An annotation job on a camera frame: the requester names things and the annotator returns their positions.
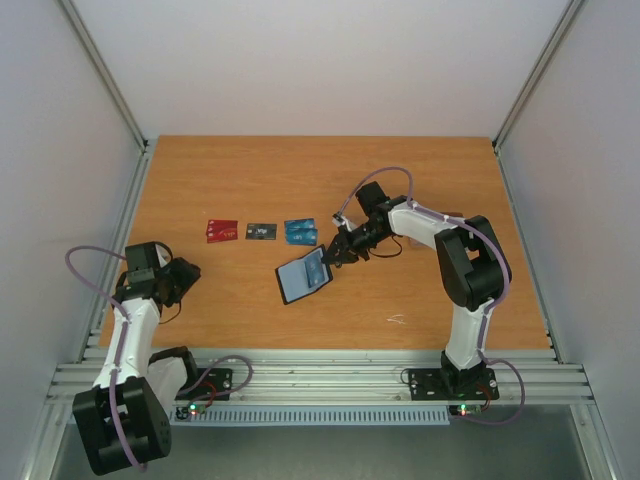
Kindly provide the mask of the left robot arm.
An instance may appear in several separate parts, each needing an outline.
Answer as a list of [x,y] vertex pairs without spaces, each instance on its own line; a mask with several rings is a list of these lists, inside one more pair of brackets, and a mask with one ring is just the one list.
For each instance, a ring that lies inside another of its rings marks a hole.
[[151,348],[163,309],[180,305],[200,269],[164,243],[126,247],[126,270],[113,294],[114,328],[103,367],[90,389],[75,395],[74,420],[91,470],[98,476],[128,467],[145,470],[169,455],[167,411],[189,398],[202,375],[186,347]]

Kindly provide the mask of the black credit card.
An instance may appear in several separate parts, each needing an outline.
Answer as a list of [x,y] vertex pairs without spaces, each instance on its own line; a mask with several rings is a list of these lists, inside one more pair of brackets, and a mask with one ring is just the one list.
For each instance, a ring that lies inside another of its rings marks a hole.
[[277,225],[265,223],[248,223],[246,228],[246,240],[275,240],[277,237]]

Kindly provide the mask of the black leather card holder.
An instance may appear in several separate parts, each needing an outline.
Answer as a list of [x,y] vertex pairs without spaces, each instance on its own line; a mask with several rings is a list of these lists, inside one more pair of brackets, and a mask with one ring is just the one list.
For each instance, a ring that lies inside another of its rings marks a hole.
[[[326,251],[324,245],[320,245],[312,251],[316,249],[321,249],[324,256],[324,253]],[[275,269],[278,288],[284,305],[289,305],[305,297],[315,294],[333,280],[333,274],[330,267],[324,264],[327,275],[326,282],[316,289],[310,289],[307,284],[307,278],[303,264],[303,259],[306,255],[292,260]]]

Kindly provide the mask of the red credit card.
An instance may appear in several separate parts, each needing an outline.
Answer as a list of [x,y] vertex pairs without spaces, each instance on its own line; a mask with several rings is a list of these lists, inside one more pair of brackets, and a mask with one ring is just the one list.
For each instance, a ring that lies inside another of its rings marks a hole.
[[228,228],[236,228],[238,224],[237,220],[220,220],[210,219],[207,223],[207,232],[217,232]]
[[208,243],[220,243],[238,239],[238,232],[235,226],[224,228],[212,228],[207,231],[206,239]]

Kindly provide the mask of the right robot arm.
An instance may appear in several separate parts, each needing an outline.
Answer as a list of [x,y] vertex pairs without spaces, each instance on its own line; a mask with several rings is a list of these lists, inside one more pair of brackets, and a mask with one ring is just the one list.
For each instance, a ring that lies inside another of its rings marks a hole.
[[357,226],[342,211],[335,213],[338,233],[323,262],[340,267],[367,261],[380,242],[393,236],[433,249],[453,303],[450,338],[434,390],[450,399],[476,390],[488,373],[484,350],[490,318],[511,283],[510,267],[490,222],[483,216],[465,219],[433,211],[404,195],[390,198],[377,182],[361,184],[352,195],[367,221]]

